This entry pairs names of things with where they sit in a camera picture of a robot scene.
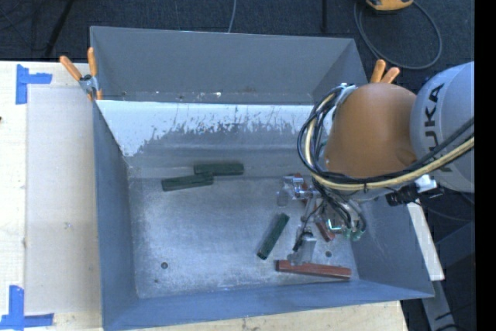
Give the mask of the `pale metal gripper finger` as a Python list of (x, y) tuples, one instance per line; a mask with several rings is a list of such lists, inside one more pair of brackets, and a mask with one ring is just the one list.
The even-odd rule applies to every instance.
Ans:
[(291, 200), (306, 200), (310, 189), (301, 174), (292, 174), (282, 177), (281, 189), (276, 194), (278, 206), (286, 206)]
[(296, 239), (288, 260), (290, 264), (307, 264), (312, 261), (317, 239), (310, 229), (306, 229)]

